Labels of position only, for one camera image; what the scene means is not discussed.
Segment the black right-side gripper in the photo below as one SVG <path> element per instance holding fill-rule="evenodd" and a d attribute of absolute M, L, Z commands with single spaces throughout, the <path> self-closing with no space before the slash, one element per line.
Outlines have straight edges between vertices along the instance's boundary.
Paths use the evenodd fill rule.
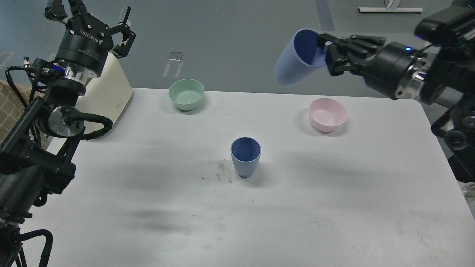
<path fill-rule="evenodd" d="M 339 76 L 346 71 L 352 74 L 360 72 L 366 86 L 387 98 L 397 100 L 402 96 L 397 90 L 409 68 L 426 53 L 423 49 L 414 49 L 398 42 L 387 45 L 385 42 L 386 38 L 379 36 L 318 35 L 318 47 L 326 49 L 325 62 L 331 76 Z M 364 64 L 363 61 L 369 54 L 375 56 Z"/>

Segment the black left-side robot arm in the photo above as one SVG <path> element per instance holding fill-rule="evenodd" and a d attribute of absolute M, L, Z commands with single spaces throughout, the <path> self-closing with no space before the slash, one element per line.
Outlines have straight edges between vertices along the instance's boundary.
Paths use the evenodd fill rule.
<path fill-rule="evenodd" d="M 46 267 L 53 235 L 46 229 L 20 233 L 32 206 L 46 204 L 50 194 L 61 194 L 75 177 L 71 162 L 81 140 L 108 133 L 111 119 L 76 108 L 86 82 L 101 76 L 109 54 L 128 55 L 135 33 L 125 7 L 116 26 L 92 15 L 81 0 L 70 0 L 68 17 L 61 0 L 50 0 L 48 20 L 65 25 L 65 34 L 53 61 L 24 58 L 22 66 L 5 68 L 7 83 L 25 110 L 1 143 L 1 266 L 25 267 L 23 242 L 45 237 L 39 266 Z"/>

